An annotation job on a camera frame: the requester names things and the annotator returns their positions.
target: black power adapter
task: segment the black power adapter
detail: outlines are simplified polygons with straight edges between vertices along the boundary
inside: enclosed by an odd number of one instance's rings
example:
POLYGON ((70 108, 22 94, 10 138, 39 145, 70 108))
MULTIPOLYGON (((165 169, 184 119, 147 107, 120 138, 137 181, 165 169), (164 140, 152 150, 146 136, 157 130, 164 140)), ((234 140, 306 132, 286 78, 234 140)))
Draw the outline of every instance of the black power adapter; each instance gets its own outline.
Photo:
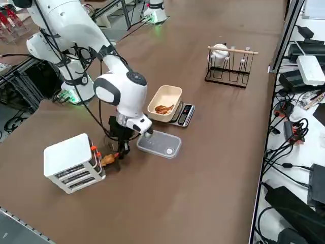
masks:
POLYGON ((325 167, 313 164, 312 171, 309 173, 309 185, 307 203, 309 205, 318 207, 325 204, 325 167))
POLYGON ((300 35, 302 35, 305 39, 312 39, 314 36, 314 32, 312 32, 308 27, 301 27, 297 25, 298 32, 300 35))
POLYGON ((308 244, 296 231, 285 228, 279 233, 277 244, 308 244))
POLYGON ((274 207, 309 244, 325 244, 325 219, 288 188, 270 188, 265 200, 274 207))

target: table surface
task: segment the table surface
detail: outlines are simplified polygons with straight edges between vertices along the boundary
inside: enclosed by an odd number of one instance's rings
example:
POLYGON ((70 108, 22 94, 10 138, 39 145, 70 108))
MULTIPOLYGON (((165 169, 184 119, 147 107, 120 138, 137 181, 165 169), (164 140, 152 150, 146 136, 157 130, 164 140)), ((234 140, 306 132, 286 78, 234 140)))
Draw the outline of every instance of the table surface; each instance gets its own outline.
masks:
MULTIPOLYGON (((307 26, 314 32, 313 39, 325 41, 325 35, 323 33, 323 28, 325 26, 325 20, 316 20, 316 19, 302 19, 301 16, 297 20, 297 25, 307 26)), ((295 27, 292 32, 291 40, 293 41, 303 41, 304 38, 298 33, 298 29, 295 27)), ((294 65, 289 63, 287 60, 283 60, 282 65, 294 65)), ((280 72, 287 72, 291 70, 298 69, 298 67, 282 67, 280 72)), ((282 89, 282 86, 276 87, 276 90, 282 89)), ((299 98, 301 94, 295 95, 295 99, 299 98)), ((274 105, 278 102, 277 99, 273 101, 274 105)), ((283 158, 281 158, 277 163, 291 163, 293 165, 304 165, 310 167, 312 164, 319 164, 325 166, 324 155, 325 149, 321 147, 322 134, 325 134, 325 127, 313 116, 313 113, 318 106, 314 106, 309 110, 305 111, 299 106, 295 106, 294 112, 290 117, 291 121, 296 121, 295 117, 306 118, 309 123, 309 132, 305 137, 305 143, 300 146, 294 146, 292 152, 283 158)), ((277 118, 273 124, 277 123, 280 118, 277 118)), ((281 132, 280 135, 273 135, 272 133, 269 136, 267 149, 276 149, 284 141, 284 132, 283 132, 283 122, 276 126, 276 128, 281 132)), ((285 169, 281 166, 276 166, 282 172, 291 176, 293 179, 300 182, 308 184, 309 181, 309 171, 303 170, 300 168, 285 169)), ((297 197, 299 197, 303 202, 307 203, 307 189, 301 187, 286 178, 275 169, 271 168, 263 177, 263 182, 270 180, 275 183, 277 186, 286 186, 290 191, 292 191, 297 197)), ((261 188, 261 196, 258 203, 257 216, 259 213, 266 207, 270 205, 264 199, 265 197, 264 188, 261 188)), ((283 217, 277 213, 275 210, 269 210, 261 219, 261 231, 266 238, 272 240, 277 240, 278 234, 289 225, 286 221, 283 221, 283 217)))
MULTIPOLYGON (((134 141, 121 172, 67 195, 43 176, 44 148, 81 133, 100 145, 103 133, 83 107, 49 101, 0 145, 0 205, 57 243, 248 242, 274 83, 267 67, 284 3, 165 5, 166 23, 143 26, 117 47, 146 77, 146 105, 160 86, 174 85, 196 106, 187 129, 154 125, 182 139, 175 159, 141 152, 134 141), (246 89, 204 81, 207 46, 222 42, 259 52, 246 89)), ((98 76, 98 62, 89 71, 98 76)), ((97 116, 96 99, 90 108, 97 116)), ((103 107, 104 121, 113 114, 103 107)))

